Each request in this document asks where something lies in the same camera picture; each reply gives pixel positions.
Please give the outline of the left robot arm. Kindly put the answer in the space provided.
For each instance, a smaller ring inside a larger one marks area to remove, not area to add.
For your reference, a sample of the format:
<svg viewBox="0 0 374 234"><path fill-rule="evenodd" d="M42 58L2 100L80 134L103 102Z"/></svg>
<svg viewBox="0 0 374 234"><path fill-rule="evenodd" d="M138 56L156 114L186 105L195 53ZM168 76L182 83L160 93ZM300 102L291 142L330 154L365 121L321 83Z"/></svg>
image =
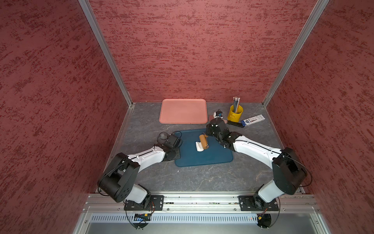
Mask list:
<svg viewBox="0 0 374 234"><path fill-rule="evenodd" d="M117 203L134 202L138 209L154 210L151 192L136 184L136 178L139 172L154 164L180 159L181 136L180 131L172 134L162 132L149 150L133 155L116 154L98 180L99 193Z"/></svg>

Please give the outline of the white dough piece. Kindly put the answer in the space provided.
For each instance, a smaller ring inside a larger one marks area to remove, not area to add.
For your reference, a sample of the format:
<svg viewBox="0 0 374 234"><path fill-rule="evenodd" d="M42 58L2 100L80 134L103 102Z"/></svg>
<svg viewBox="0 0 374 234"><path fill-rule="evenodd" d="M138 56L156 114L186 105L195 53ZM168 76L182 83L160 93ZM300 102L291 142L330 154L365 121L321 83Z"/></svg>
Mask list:
<svg viewBox="0 0 374 234"><path fill-rule="evenodd" d="M196 145L196 150L197 150L198 152L202 152L202 151L204 151L204 148L203 148L203 145L202 145L201 142L196 142L195 145Z"/></svg>

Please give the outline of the teal tray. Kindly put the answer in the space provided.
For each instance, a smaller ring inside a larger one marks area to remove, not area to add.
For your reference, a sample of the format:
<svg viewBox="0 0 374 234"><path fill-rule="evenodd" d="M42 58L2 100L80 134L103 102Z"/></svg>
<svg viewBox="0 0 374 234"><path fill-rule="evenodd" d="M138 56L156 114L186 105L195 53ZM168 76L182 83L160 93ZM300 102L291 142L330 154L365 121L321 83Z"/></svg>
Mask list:
<svg viewBox="0 0 374 234"><path fill-rule="evenodd" d="M178 167L200 166L219 163L232 162L233 155L230 149L225 149L212 136L207 138L209 148L198 152L196 142L199 142L199 136L205 133L204 129L182 130L180 146L180 158L175 161Z"/></svg>

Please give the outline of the wooden rolling pin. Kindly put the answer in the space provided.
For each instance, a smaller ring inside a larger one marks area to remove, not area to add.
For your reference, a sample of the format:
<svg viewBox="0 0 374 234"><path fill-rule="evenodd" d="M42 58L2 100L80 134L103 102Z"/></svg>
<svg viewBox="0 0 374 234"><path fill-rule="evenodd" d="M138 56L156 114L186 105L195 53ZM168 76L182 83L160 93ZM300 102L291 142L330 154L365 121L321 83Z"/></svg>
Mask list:
<svg viewBox="0 0 374 234"><path fill-rule="evenodd" d="M208 142L207 142L207 138L208 138L208 136L206 134L201 134L199 136L199 140L202 143L204 150L206 150L206 149L209 148L209 145L208 145Z"/></svg>

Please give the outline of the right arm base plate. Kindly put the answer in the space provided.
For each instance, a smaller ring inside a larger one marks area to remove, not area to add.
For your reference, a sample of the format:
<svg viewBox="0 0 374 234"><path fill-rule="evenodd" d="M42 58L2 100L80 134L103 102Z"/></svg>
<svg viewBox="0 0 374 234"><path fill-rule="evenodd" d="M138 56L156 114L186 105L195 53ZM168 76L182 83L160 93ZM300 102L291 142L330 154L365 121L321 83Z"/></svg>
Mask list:
<svg viewBox="0 0 374 234"><path fill-rule="evenodd" d="M270 203L266 203L258 196L238 196L238 200L241 211L279 211L279 206L275 199Z"/></svg>

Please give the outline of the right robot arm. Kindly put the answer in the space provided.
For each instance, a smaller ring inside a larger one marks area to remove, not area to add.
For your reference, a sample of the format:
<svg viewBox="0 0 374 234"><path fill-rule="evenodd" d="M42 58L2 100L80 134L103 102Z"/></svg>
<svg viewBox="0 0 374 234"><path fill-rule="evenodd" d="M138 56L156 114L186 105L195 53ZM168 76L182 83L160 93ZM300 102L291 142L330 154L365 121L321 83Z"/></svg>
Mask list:
<svg viewBox="0 0 374 234"><path fill-rule="evenodd" d="M284 194L295 194L308 176L308 170L292 149L272 148L231 132L220 118L207 124L206 135L214 137L224 148L250 156L272 169L273 179L261 186L251 200L251 205L259 211Z"/></svg>

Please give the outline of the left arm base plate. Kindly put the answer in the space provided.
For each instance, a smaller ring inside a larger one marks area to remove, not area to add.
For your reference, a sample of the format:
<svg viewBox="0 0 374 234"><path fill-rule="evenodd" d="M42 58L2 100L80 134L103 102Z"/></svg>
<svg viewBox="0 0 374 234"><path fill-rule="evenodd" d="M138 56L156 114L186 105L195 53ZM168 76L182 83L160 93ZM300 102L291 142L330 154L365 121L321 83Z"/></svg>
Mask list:
<svg viewBox="0 0 374 234"><path fill-rule="evenodd" d="M141 203L126 200L125 207L127 211L161 211L163 209L164 198L163 195L150 195Z"/></svg>

